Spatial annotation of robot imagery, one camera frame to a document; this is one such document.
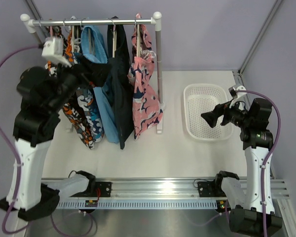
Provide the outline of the pink shark print shorts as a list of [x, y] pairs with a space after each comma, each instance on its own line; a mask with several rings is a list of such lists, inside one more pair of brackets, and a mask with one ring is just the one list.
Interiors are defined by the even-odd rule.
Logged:
[[141, 55], [136, 56], [136, 26], [131, 37], [133, 59], [129, 69], [128, 79], [134, 87], [133, 94], [133, 124], [134, 139], [149, 128], [160, 123], [163, 110], [157, 93], [150, 85], [154, 72], [155, 53], [152, 51], [150, 34], [145, 25], [142, 25]]

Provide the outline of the beige wooden hanger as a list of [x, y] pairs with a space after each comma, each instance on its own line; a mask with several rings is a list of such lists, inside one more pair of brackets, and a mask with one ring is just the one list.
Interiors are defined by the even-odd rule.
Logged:
[[141, 19], [141, 15], [139, 13], [136, 14], [135, 17], [135, 26], [136, 26], [136, 56], [140, 57], [141, 55], [141, 39], [142, 39], [142, 25], [138, 23], [138, 20]]

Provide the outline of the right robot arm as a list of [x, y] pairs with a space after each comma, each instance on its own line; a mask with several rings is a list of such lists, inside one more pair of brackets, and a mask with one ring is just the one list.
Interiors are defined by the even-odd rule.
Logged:
[[211, 128], [217, 125], [219, 117], [223, 117], [222, 126], [232, 123], [239, 127], [246, 158], [245, 191], [238, 175], [227, 171], [216, 175], [213, 188], [217, 195], [227, 197], [231, 208], [228, 223], [232, 232], [270, 237], [283, 225], [282, 218], [275, 214], [271, 194], [270, 162], [275, 144], [267, 126], [272, 104], [266, 99], [256, 98], [249, 110], [240, 109], [239, 105], [239, 102], [229, 101], [201, 115]]

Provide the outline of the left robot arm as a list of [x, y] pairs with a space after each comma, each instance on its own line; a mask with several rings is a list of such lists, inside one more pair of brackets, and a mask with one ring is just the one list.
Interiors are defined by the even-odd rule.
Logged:
[[78, 88], [102, 87], [110, 71], [110, 64], [93, 63], [81, 56], [78, 64], [61, 66], [56, 77], [40, 66], [22, 73], [17, 85], [21, 110], [13, 128], [13, 179], [8, 195], [0, 200], [0, 209], [17, 211], [20, 219], [30, 222], [51, 215], [62, 199], [95, 194], [96, 178], [85, 171], [50, 185], [42, 183], [41, 178], [60, 122], [59, 111]]

